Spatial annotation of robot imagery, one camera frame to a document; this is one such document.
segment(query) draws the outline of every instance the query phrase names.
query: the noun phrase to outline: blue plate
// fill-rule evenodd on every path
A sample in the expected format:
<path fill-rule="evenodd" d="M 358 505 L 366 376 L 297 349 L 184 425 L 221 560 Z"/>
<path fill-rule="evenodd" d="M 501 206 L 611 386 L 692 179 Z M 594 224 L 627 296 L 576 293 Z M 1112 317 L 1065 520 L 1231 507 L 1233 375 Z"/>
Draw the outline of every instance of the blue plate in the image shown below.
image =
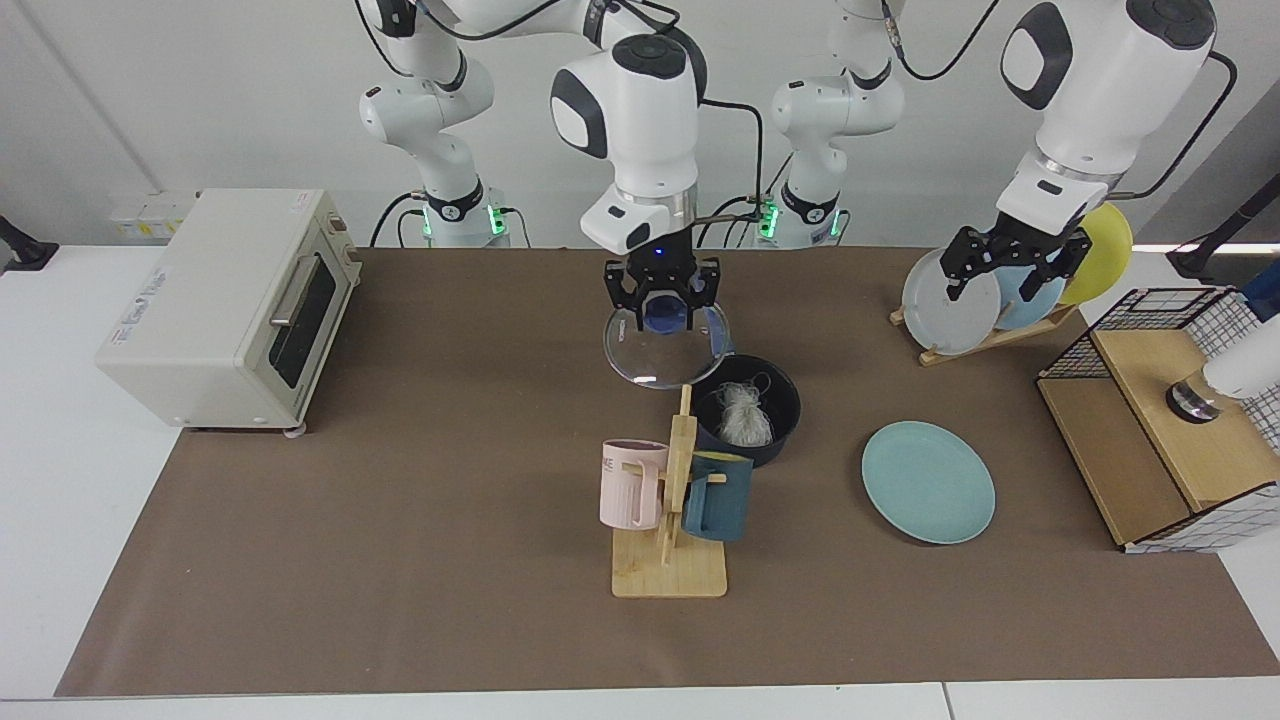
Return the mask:
<path fill-rule="evenodd" d="M 982 459 L 928 423 L 893 423 L 872 436 L 863 483 L 886 520 L 925 542 L 970 541 L 996 514 L 996 486 Z"/>
<path fill-rule="evenodd" d="M 1023 300 L 1021 287 L 1027 275 L 1032 274 L 1032 268 L 996 268 L 996 279 L 1000 282 L 1000 319 L 996 320 L 997 331 L 1016 331 L 1043 320 L 1053 306 L 1062 297 L 1066 290 L 1066 278 L 1055 278 L 1044 283 L 1030 302 Z"/>

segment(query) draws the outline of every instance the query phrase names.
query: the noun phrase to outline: oven window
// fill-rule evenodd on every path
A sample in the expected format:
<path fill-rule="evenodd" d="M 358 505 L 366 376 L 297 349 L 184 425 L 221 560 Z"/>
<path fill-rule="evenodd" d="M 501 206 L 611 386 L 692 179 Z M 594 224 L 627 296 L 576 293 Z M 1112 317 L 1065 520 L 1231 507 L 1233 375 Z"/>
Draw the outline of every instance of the oven window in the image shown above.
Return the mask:
<path fill-rule="evenodd" d="M 302 368 L 306 366 L 307 357 L 311 356 L 311 348 L 320 334 L 320 325 L 324 324 L 329 304 L 333 302 L 333 296 L 338 291 L 338 283 L 325 265 L 324 258 L 319 252 L 316 252 L 316 258 L 320 261 L 316 263 L 315 275 L 311 278 L 307 295 L 302 300 L 297 320 L 293 325 L 280 328 L 275 333 L 275 342 L 271 343 L 271 354 L 269 355 L 271 366 L 291 389 L 297 389 L 298 380 L 302 379 Z"/>

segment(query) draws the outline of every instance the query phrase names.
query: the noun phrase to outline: brown mat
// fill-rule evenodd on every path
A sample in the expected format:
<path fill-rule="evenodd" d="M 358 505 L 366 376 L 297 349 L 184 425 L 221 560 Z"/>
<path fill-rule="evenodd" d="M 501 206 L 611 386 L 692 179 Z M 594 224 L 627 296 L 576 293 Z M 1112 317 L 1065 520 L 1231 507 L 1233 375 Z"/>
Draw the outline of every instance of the brown mat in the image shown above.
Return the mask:
<path fill-rule="evenodd" d="M 1280 673 L 1217 557 L 1110 544 L 1032 382 L 1083 324 L 918 368 L 886 315 L 919 255 L 728 254 L 739 347 L 804 418 L 728 596 L 621 601 L 599 443 L 664 438 L 677 397 L 605 364 L 604 256 L 367 252 L 311 434 L 183 434 L 58 694 Z M 986 534 L 925 547 L 872 509 L 863 446 L 902 419 L 986 459 Z"/>

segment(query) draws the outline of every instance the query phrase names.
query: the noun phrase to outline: black cable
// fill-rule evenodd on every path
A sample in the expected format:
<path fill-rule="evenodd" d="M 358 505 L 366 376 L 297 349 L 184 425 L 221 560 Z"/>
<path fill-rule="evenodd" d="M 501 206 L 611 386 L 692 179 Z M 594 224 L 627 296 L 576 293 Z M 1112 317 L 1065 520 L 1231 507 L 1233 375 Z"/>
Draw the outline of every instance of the black cable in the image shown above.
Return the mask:
<path fill-rule="evenodd" d="M 849 232 L 849 219 L 854 217 L 854 214 L 849 210 L 841 210 L 840 214 L 836 215 L 837 223 L 840 222 L 841 215 L 845 218 L 845 227 L 840 228 L 840 237 L 836 238 L 836 247 L 840 247 L 840 243 L 845 242 L 845 233 Z"/>
<path fill-rule="evenodd" d="M 387 51 L 383 50 L 381 44 L 378 42 L 376 37 L 374 37 L 374 28 L 369 27 L 369 18 L 365 17 L 365 9 L 360 6 L 360 0 L 356 0 L 356 12 L 360 13 L 360 22 L 365 26 L 365 33 L 369 36 L 369 41 L 374 44 L 374 49 L 378 50 L 378 55 L 384 63 L 387 63 L 387 67 L 399 77 L 413 77 L 392 64 L 392 59 L 387 56 Z"/>
<path fill-rule="evenodd" d="M 739 202 L 746 202 L 749 200 L 750 200 L 750 197 L 748 197 L 745 195 L 739 195 L 737 197 L 730 197 L 724 202 L 721 202 L 721 206 L 717 208 L 716 211 L 712 213 L 710 217 L 714 218 L 714 217 L 719 215 L 721 213 L 723 213 L 724 210 L 728 210 L 730 206 L 737 205 Z M 703 232 L 698 234 L 698 247 L 699 249 L 701 249 L 703 241 L 707 240 L 707 232 L 710 231 L 710 229 L 712 229 L 710 223 L 707 223 L 705 225 L 703 225 Z"/>
<path fill-rule="evenodd" d="M 520 211 L 520 208 L 500 208 L 498 211 L 504 215 L 507 213 L 515 213 L 516 217 L 520 218 L 520 231 L 525 233 L 525 247 L 532 250 L 534 242 L 529 240 L 529 224 L 525 223 L 525 214 Z"/>
<path fill-rule="evenodd" d="M 733 246 L 735 250 L 742 247 L 742 241 L 746 240 L 746 231 L 751 229 L 751 223 L 742 223 L 742 232 L 737 236 L 737 245 Z"/>
<path fill-rule="evenodd" d="M 733 220 L 732 223 L 728 224 L 728 228 L 724 231 L 724 242 L 721 243 L 722 249 L 728 250 L 728 236 L 733 234 L 733 228 L 737 225 L 739 222 L 741 220 Z"/>
<path fill-rule="evenodd" d="M 636 1 L 640 3 L 641 5 L 644 5 L 645 8 L 653 8 L 654 10 L 658 10 L 659 13 L 666 13 L 666 14 L 671 15 L 671 22 L 669 23 L 667 23 L 666 26 L 658 27 L 658 24 L 654 22 L 654 19 L 650 18 L 649 15 L 641 13 L 640 10 L 637 10 L 636 6 L 634 4 L 631 4 L 631 0 L 618 0 L 618 3 L 623 8 L 626 8 L 627 10 L 630 10 L 632 15 L 640 18 L 641 20 L 645 22 L 645 24 L 648 24 L 649 27 L 654 28 L 655 33 L 658 33 L 658 35 L 666 35 L 666 33 L 671 32 L 680 23 L 680 10 L 676 10 L 675 8 L 668 8 L 666 5 L 659 5 L 657 3 L 653 3 L 652 0 L 636 0 Z"/>
<path fill-rule="evenodd" d="M 973 27 L 973 32 L 969 33 L 969 38 L 964 41 L 964 45 L 960 46 L 960 51 L 956 53 L 956 56 L 952 58 L 951 61 L 947 63 L 941 70 L 927 76 L 915 72 L 915 68 L 906 61 L 906 50 L 902 47 L 902 36 L 897 29 L 897 18 L 893 17 L 893 10 L 888 6 L 888 0 L 881 0 L 881 9 L 884 12 L 884 24 L 888 28 L 888 40 L 890 44 L 893 45 L 893 53 L 897 55 L 897 61 L 902 64 L 902 69 L 906 70 L 908 74 L 923 82 L 936 81 L 950 73 L 951 69 L 956 67 L 960 59 L 964 58 L 964 54 L 969 51 L 969 46 L 973 45 L 973 41 L 978 38 L 978 33 L 982 32 L 982 26 L 987 24 L 987 19 L 996 12 L 996 5 L 1000 5 L 1000 0 L 991 0 L 991 5 L 987 5 L 987 12 L 982 14 L 978 24 Z"/>
<path fill-rule="evenodd" d="M 790 165 L 790 164 L 791 164 L 791 160 L 792 160 L 792 159 L 794 159 L 795 156 L 796 156 L 796 152 L 795 152 L 795 150 L 792 150 L 792 151 L 791 151 L 791 154 L 790 154 L 790 155 L 787 155 L 787 159 L 786 159 L 786 160 L 783 160 L 781 165 L 778 165 L 778 174 L 773 176 L 773 181 L 772 181 L 772 182 L 769 182 L 769 187 L 767 187 L 767 188 L 764 190 L 764 193 L 765 193 L 765 195 L 769 195 L 771 192 L 773 192 L 773 186 L 778 184 L 778 181 L 780 181 L 780 179 L 782 179 L 782 172 L 787 169 L 787 165 Z"/>
<path fill-rule="evenodd" d="M 724 100 L 704 97 L 703 105 L 744 110 L 755 115 L 755 219 L 760 219 L 764 211 L 764 196 L 760 195 L 760 186 L 764 181 L 764 115 L 760 114 L 759 109 L 742 102 L 726 102 Z"/>
<path fill-rule="evenodd" d="M 1202 119 L 1201 124 L 1196 128 L 1196 132 L 1192 133 L 1190 140 L 1188 140 L 1187 145 L 1183 146 L 1183 151 L 1179 152 L 1176 158 L 1174 158 L 1172 164 L 1169 165 L 1169 169 L 1165 170 L 1165 174 L 1160 176 L 1160 179 L 1157 179 L 1156 183 L 1148 187 L 1147 190 L 1142 192 L 1112 192 L 1111 195 L 1107 196 L 1107 200 L 1142 200 L 1144 197 L 1151 197 L 1152 195 L 1155 195 L 1156 191 L 1158 191 L 1165 184 L 1165 182 L 1170 177 L 1172 177 L 1172 174 L 1178 170 L 1178 167 L 1183 164 L 1183 160 L 1187 159 L 1187 154 L 1190 152 L 1192 147 L 1196 146 L 1196 142 L 1199 140 L 1199 136 L 1204 132 L 1204 128 L 1207 128 L 1208 124 L 1213 122 L 1213 117 L 1217 115 L 1217 111 L 1222 108 L 1222 104 L 1226 102 L 1226 99 L 1231 96 L 1231 91 L 1235 90 L 1235 81 L 1239 79 L 1240 70 L 1239 68 L 1235 67 L 1235 63 L 1230 58 L 1219 53 L 1217 50 L 1210 50 L 1208 56 L 1211 60 L 1217 60 L 1219 63 L 1222 64 L 1224 68 L 1226 68 L 1226 87 L 1222 88 L 1222 94 L 1217 96 L 1217 101 L 1213 102 L 1213 106 L 1210 108 L 1208 113 L 1204 115 L 1204 119 Z"/>
<path fill-rule="evenodd" d="M 515 28 L 517 28 L 517 27 L 527 23 L 534 17 L 536 17 L 538 14 L 540 14 L 543 10 L 545 10 L 547 8 L 550 8 L 552 5 L 554 5 L 554 4 L 559 3 L 559 1 L 561 0 L 545 0 L 541 5 L 534 8 L 532 10 L 525 13 L 524 15 L 520 15 L 518 18 L 511 20 L 509 23 L 507 23 L 507 24 L 504 24 L 504 26 L 502 26 L 502 27 L 499 27 L 497 29 L 490 29 L 489 32 L 481 32 L 480 35 L 463 35 L 463 33 L 453 29 L 452 27 L 444 24 L 443 22 L 440 22 L 439 18 L 436 18 L 435 15 L 433 15 L 430 10 L 428 10 L 426 5 L 424 5 L 421 3 L 421 0 L 419 0 L 419 3 L 417 3 L 417 9 L 419 9 L 420 13 L 422 13 L 424 15 L 426 15 L 426 18 L 429 20 L 431 20 L 435 24 L 435 27 L 440 28 L 440 31 L 443 31 L 444 35 L 448 35 L 449 37 L 453 37 L 453 38 L 457 38 L 457 40 L 489 40 L 489 38 L 493 38 L 493 37 L 498 37 L 499 35 L 502 35 L 502 33 L 504 33 L 504 32 L 507 32 L 509 29 L 515 29 Z"/>
<path fill-rule="evenodd" d="M 404 210 L 403 213 L 401 213 L 399 219 L 396 220 L 396 240 L 399 241 L 401 247 L 404 247 L 404 218 L 407 218 L 410 215 L 419 215 L 419 217 L 421 217 L 422 211 L 419 210 L 417 208 L 413 208 L 411 210 Z"/>
<path fill-rule="evenodd" d="M 413 197 L 413 193 L 406 192 L 404 195 L 401 195 L 396 200 L 392 200 L 392 204 L 388 205 L 385 210 L 383 210 L 383 217 L 378 218 L 378 224 L 374 225 L 374 234 L 372 237 L 369 238 L 370 247 L 378 247 L 378 236 L 383 232 L 383 225 L 387 224 L 387 218 L 390 217 L 392 210 L 394 210 L 397 205 L 408 200 L 410 197 Z"/>

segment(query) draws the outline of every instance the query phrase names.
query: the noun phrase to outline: white label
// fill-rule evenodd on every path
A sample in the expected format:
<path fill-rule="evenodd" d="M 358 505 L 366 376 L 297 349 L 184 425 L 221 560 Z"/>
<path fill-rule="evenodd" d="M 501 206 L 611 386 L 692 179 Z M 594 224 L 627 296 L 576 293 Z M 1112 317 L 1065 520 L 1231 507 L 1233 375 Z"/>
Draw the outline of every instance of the white label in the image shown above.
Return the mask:
<path fill-rule="evenodd" d="M 289 211 L 298 215 L 307 209 L 307 205 L 311 205 L 311 193 L 303 192 L 298 195 L 298 199 L 293 202 L 293 208 L 289 208 Z"/>
<path fill-rule="evenodd" d="M 146 316 L 147 310 L 151 309 L 151 302 L 155 300 L 156 295 L 160 293 L 160 288 L 164 283 L 169 281 L 169 273 L 172 268 L 161 266 L 151 270 L 151 275 L 147 277 L 147 282 L 142 283 L 142 288 L 138 293 L 133 296 L 133 302 L 129 304 L 128 310 L 124 311 L 124 316 L 120 318 L 120 323 L 115 327 L 115 332 L 111 333 L 111 345 L 124 345 L 129 342 L 133 337 L 133 332 L 137 329 L 138 323 Z"/>

